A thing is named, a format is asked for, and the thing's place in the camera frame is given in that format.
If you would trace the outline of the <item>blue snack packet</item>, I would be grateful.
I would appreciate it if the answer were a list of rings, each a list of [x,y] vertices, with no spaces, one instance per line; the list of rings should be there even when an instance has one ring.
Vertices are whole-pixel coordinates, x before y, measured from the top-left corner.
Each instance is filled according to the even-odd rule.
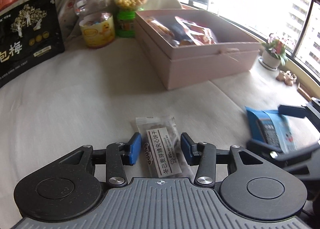
[[[246,113],[253,139],[280,148],[285,154],[297,150],[289,122],[278,110],[255,110],[246,107]]]

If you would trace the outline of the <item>clear biscuit packet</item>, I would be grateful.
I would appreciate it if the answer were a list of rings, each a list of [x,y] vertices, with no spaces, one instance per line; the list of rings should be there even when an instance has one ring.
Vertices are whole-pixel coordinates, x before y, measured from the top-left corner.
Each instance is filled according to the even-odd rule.
[[[137,117],[136,127],[142,135],[142,151],[152,178],[194,178],[173,116]]]

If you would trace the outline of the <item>red white snack bag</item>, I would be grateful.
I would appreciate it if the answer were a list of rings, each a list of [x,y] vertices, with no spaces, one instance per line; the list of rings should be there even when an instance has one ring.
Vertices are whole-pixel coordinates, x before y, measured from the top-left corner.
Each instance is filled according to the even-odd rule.
[[[175,20],[184,27],[186,34],[196,43],[196,46],[217,44],[217,38],[210,28],[200,26],[193,21],[188,21],[178,16],[175,16]]]

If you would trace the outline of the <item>small wooden figurine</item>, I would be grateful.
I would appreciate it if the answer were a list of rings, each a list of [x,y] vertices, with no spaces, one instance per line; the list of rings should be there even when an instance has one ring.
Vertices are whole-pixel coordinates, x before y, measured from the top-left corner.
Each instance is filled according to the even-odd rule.
[[[279,71],[276,80],[284,82],[287,86],[293,86],[296,83],[297,76],[290,71]]]

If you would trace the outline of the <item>potted pink flower plant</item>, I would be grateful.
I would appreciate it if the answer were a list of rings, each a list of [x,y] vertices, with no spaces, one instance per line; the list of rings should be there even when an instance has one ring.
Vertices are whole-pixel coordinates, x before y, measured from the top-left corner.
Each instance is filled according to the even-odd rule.
[[[286,55],[288,38],[286,35],[270,33],[263,45],[263,51],[258,58],[262,66],[270,71],[276,71],[279,66],[285,66],[288,61]]]

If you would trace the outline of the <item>pink cardboard gift box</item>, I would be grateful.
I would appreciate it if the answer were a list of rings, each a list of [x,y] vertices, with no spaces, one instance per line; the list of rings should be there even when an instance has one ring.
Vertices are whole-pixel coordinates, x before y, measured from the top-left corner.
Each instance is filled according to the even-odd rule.
[[[153,17],[167,28],[175,16],[210,28],[217,44],[174,46],[147,22]],[[166,9],[139,11],[136,40],[167,90],[249,71],[261,44],[236,25],[205,10]]]

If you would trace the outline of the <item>blue cartoon snack pack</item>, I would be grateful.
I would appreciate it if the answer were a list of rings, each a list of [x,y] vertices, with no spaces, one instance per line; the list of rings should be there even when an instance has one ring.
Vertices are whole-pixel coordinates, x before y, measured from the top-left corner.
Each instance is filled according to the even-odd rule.
[[[179,23],[173,23],[169,29],[174,34],[174,39],[178,42],[181,42],[183,40],[190,41],[190,37],[186,34],[184,27]]]

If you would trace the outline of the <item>orange snack bag in box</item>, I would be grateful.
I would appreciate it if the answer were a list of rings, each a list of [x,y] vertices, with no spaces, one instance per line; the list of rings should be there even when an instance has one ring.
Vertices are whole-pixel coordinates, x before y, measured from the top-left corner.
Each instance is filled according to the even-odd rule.
[[[147,17],[145,20],[157,33],[159,33],[161,37],[166,39],[168,42],[175,38],[174,33],[155,18]]]

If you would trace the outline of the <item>red lid clear plastic jar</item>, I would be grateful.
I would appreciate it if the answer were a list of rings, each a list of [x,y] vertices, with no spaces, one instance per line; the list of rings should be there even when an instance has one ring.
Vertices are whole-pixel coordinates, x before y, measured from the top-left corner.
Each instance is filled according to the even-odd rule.
[[[79,17],[82,37],[89,48],[101,48],[115,37],[111,0],[75,0],[74,12]]]

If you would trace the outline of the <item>black plum snack box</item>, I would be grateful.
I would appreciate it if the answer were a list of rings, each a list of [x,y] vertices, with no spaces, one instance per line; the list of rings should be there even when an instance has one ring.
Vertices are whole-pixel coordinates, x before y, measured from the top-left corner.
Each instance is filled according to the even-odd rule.
[[[56,0],[20,0],[1,11],[1,86],[64,51]]]

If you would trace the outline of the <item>green gumball candy dispenser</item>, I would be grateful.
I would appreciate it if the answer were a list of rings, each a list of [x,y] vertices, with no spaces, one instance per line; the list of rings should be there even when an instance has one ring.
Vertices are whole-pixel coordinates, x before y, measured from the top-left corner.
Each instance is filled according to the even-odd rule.
[[[117,35],[123,38],[135,37],[134,20],[136,11],[141,11],[148,0],[114,0],[117,13]]]

